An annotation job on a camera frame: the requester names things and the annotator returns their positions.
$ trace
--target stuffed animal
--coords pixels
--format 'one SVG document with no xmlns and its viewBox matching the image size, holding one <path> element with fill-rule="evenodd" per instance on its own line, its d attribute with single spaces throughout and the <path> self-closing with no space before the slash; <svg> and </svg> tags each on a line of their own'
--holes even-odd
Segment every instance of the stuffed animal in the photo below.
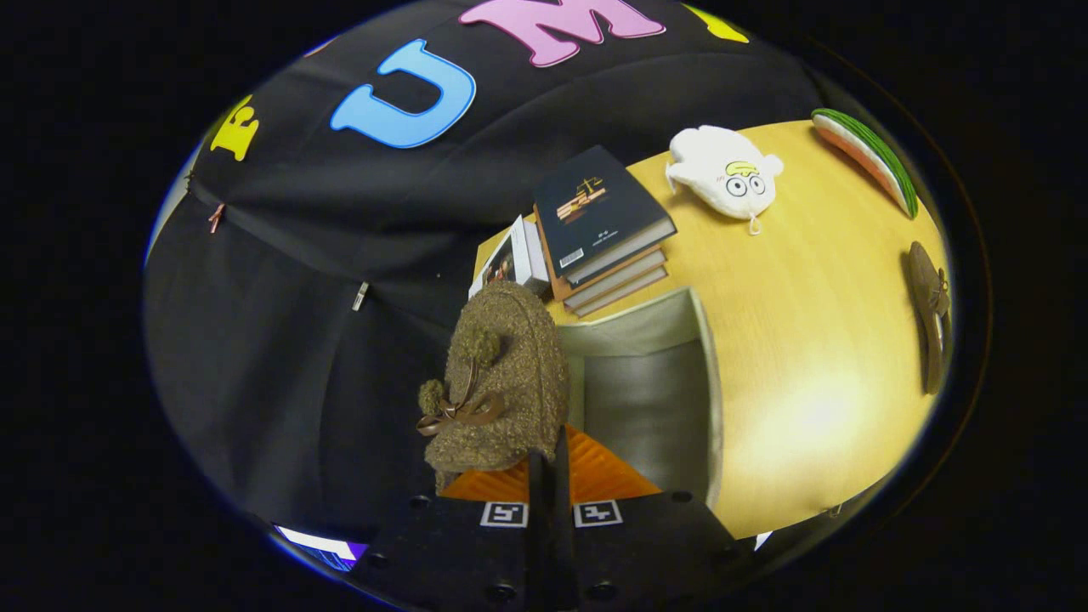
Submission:
<svg viewBox="0 0 1088 612">
<path fill-rule="evenodd" d="M 782 160 L 764 156 L 752 140 L 725 127 L 689 127 L 672 137 L 669 151 L 676 163 L 666 164 L 665 178 L 691 187 L 715 210 L 749 220 L 749 233 L 758 235 L 756 217 L 775 201 L 775 176 Z"/>
</svg>

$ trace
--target wooden table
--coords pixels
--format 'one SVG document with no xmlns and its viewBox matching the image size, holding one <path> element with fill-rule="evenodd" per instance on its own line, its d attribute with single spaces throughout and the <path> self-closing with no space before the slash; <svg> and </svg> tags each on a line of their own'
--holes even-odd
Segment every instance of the wooden table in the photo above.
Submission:
<svg viewBox="0 0 1088 612">
<path fill-rule="evenodd" d="M 786 166 L 775 203 L 759 216 L 761 235 L 687 187 L 671 194 L 666 151 L 629 171 L 677 225 L 663 243 L 669 277 L 583 319 L 548 304 L 556 323 L 569 325 L 695 287 L 724 397 L 721 492 L 713 510 L 738 538 L 838 505 L 910 450 L 934 403 L 923 391 L 923 339 L 907 293 L 911 242 L 949 269 L 926 207 L 908 219 L 811 121 L 741 133 Z M 477 271 L 499 237 L 480 246 Z"/>
</svg>

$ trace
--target brown slipper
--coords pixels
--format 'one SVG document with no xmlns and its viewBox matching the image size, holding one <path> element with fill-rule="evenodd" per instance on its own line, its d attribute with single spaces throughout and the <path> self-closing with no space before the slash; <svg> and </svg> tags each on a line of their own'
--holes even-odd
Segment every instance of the brown slipper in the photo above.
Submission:
<svg viewBox="0 0 1088 612">
<path fill-rule="evenodd" d="M 548 461 L 567 420 L 567 359 L 540 297 L 509 281 L 480 290 L 461 310 L 444 380 L 420 388 L 432 438 L 424 458 L 441 492 L 470 469 L 504 470 L 530 451 Z"/>
<path fill-rule="evenodd" d="M 911 244 L 911 299 L 926 330 L 926 393 L 937 393 L 944 377 L 945 338 L 950 327 L 949 283 L 934 268 L 922 244 Z"/>
</svg>

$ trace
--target watermelon slice toy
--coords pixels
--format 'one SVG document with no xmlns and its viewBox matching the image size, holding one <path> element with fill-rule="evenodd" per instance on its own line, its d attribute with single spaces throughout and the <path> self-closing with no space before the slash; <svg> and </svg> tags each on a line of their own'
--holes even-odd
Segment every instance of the watermelon slice toy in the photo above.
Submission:
<svg viewBox="0 0 1088 612">
<path fill-rule="evenodd" d="M 831 109 L 816 109 L 812 114 L 816 131 L 861 163 L 914 219 L 918 216 L 918 196 L 906 169 L 888 145 L 856 119 Z"/>
</svg>

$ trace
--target dark blue book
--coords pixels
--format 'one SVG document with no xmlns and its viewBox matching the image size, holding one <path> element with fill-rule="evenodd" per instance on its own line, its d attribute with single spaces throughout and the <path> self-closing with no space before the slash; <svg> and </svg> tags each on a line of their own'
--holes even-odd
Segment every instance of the dark blue book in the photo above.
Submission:
<svg viewBox="0 0 1088 612">
<path fill-rule="evenodd" d="M 533 197 L 552 270 L 571 285 L 677 232 L 665 208 L 599 145 L 560 163 Z"/>
</svg>

